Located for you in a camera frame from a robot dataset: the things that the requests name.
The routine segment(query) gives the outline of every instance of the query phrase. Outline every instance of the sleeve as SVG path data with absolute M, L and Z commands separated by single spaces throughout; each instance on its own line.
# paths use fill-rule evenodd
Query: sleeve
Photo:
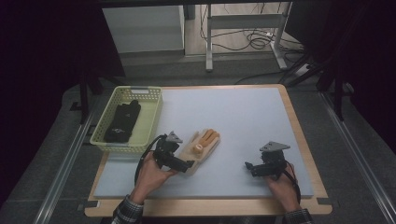
M 302 209 L 286 213 L 283 218 L 283 223 L 287 224 L 313 224 L 314 221 L 308 210 Z
M 135 224 L 140 223 L 143 215 L 143 205 L 133 203 L 126 195 L 122 202 L 113 212 L 111 224 Z

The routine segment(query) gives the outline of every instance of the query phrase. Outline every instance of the person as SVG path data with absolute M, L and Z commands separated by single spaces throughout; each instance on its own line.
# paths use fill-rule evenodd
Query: person
M 293 174 L 292 167 L 288 164 L 286 171 Z M 150 152 L 143 161 L 139 177 L 131 194 L 126 195 L 113 213 L 112 224 L 135 224 L 140 223 L 143 215 L 143 204 L 149 194 L 158 189 L 177 171 L 164 171 L 158 167 Z M 311 224 L 314 223 L 307 209 L 303 209 L 298 201 L 297 195 L 291 181 L 281 175 L 278 180 L 264 177 L 274 197 L 282 204 L 286 213 L 284 222 L 288 224 Z

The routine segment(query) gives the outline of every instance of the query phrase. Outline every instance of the human hand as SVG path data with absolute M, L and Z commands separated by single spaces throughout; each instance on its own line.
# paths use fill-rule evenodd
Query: human hand
M 163 171 L 154 160 L 152 151 L 148 153 L 140 169 L 139 177 L 130 195 L 130 200 L 137 204 L 143 204 L 147 196 L 158 189 L 171 176 L 176 175 L 176 170 Z
M 285 169 L 294 179 L 296 179 L 293 166 L 288 164 Z M 286 212 L 292 212 L 301 209 L 297 201 L 297 193 L 291 180 L 282 174 L 278 180 L 272 179 L 270 176 L 265 176 L 264 180 L 267 182 L 269 189 L 274 197 L 282 204 Z

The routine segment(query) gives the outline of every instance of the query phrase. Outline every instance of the yellow basket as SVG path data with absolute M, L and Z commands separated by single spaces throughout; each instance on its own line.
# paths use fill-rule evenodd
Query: yellow basket
M 104 136 L 114 119 L 117 105 L 129 104 L 132 100 L 137 100 L 141 109 L 128 143 L 107 143 Z M 155 138 L 162 108 L 163 96 L 160 87 L 119 86 L 111 94 L 90 142 L 103 151 L 142 154 Z

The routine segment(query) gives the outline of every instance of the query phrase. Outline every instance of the black object in basket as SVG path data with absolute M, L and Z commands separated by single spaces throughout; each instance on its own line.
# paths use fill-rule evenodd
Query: black object in basket
M 137 100 L 132 100 L 128 105 L 118 105 L 114 118 L 105 133 L 108 143 L 126 143 L 132 135 L 141 105 Z

